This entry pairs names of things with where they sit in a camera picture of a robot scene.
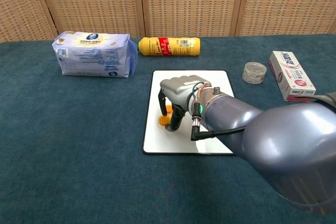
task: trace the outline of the blue logo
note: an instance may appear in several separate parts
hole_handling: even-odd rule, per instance
[[[117,76],[117,72],[109,72],[109,76]]]
[[[98,38],[98,34],[89,34],[88,37],[86,37],[86,39],[97,39]]]

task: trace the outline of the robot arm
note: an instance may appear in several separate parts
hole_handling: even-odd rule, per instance
[[[336,95],[262,112],[198,76],[163,80],[160,86],[162,113],[164,97],[173,105],[167,130],[176,131],[188,112],[191,140],[217,136],[295,207],[336,211]],[[200,132],[200,124],[209,132]]]

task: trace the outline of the barcode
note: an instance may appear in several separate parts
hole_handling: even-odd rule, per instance
[[[68,48],[57,48],[57,56],[68,58]]]

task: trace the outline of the plastic package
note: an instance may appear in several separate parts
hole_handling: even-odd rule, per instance
[[[258,62],[245,64],[243,80],[250,84],[260,84],[264,80],[267,68]]]
[[[53,48],[67,76],[126,78],[134,74],[138,49],[129,34],[96,34],[65,31]]]

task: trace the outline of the tissue package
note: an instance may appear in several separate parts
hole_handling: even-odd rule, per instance
[[[53,42],[62,74],[127,78],[134,74],[138,48],[129,34],[65,31]]]

